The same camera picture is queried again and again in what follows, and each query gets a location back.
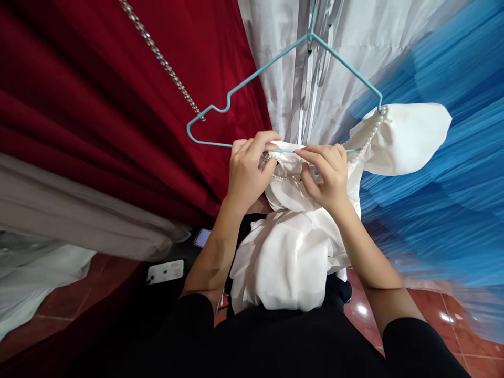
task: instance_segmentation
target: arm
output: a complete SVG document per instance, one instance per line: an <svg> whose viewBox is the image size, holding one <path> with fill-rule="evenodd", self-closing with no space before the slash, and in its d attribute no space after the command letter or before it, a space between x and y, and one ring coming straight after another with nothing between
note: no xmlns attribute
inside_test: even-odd
<svg viewBox="0 0 504 378"><path fill-rule="evenodd" d="M336 222L346 253L371 305L380 334L393 320L424 320L396 270L373 242L347 196L347 152L340 146L308 146L296 153L312 163L324 183L316 184L308 165L301 174L308 194Z"/></svg>
<svg viewBox="0 0 504 378"><path fill-rule="evenodd" d="M268 186L277 165L270 159L260 172L259 159L263 151L278 148L269 141L279 139L274 131L261 131L253 139L233 143L227 196L208 241L187 275L181 297L200 293L210 300L215 312L235 256L240 223Z"/></svg>

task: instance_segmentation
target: beige curtain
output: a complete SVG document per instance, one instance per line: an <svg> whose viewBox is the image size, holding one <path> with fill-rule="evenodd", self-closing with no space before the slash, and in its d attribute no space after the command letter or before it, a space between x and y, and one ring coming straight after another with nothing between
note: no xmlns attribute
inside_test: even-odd
<svg viewBox="0 0 504 378"><path fill-rule="evenodd" d="M140 261L166 257L189 227L0 154L0 229Z"/></svg>

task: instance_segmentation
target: silver chain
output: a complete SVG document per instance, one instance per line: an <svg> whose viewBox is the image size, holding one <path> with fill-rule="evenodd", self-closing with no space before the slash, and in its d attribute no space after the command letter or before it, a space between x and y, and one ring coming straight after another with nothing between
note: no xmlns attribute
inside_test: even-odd
<svg viewBox="0 0 504 378"><path fill-rule="evenodd" d="M175 82L175 84L177 85L178 89L184 95L184 98L188 101L188 103L191 105L191 108L193 108L194 112L196 114L199 114L200 109L196 106L196 103L193 101L193 99L191 98L189 93L187 93L185 87L180 82L179 77L176 75L175 71L173 71L172 67L168 64L166 59L163 57L163 54L161 54L159 49L156 47L156 44L151 39L151 35L147 32L147 30L145 30L145 27L140 23L137 15L133 12L133 7L130 4L128 4L127 0L119 0L119 2L121 3L124 11L128 14L129 19L134 22L136 29L140 32L142 37L145 39L145 42L147 42L147 44L151 48L152 52L156 55L156 58L159 60L159 63L161 63L161 66L163 66L164 69L168 72L168 74L172 77L172 79ZM203 122L206 121L205 117L201 117L201 120Z"/></svg>

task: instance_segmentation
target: black sleeve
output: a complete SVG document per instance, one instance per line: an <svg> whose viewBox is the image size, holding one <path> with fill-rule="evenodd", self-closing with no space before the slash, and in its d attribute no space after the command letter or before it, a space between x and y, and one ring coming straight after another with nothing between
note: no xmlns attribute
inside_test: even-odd
<svg viewBox="0 0 504 378"><path fill-rule="evenodd" d="M470 377L428 323L414 318L392 321L383 331L388 368L400 377Z"/></svg>
<svg viewBox="0 0 504 378"><path fill-rule="evenodd" d="M128 373L130 376L164 374L167 364L170 374L183 371L185 366L178 363L180 357L187 359L213 328L214 311L206 296L190 294L180 298L149 347L129 364Z"/></svg>

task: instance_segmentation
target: floor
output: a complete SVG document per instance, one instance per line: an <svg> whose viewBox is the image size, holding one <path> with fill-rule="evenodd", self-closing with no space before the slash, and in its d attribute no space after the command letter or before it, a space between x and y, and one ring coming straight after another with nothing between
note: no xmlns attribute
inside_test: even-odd
<svg viewBox="0 0 504 378"><path fill-rule="evenodd" d="M0 342L0 363L65 329L77 317L112 293L138 262L97 253L85 278L55 289L33 318Z"/></svg>
<svg viewBox="0 0 504 378"><path fill-rule="evenodd" d="M382 353L383 344L364 289L353 269L348 269L352 300L345 315ZM477 337L465 322L469 316L452 297L425 290L409 290L425 320L441 335L448 348L473 378L504 377L504 345ZM227 298L222 299L214 324L226 319Z"/></svg>

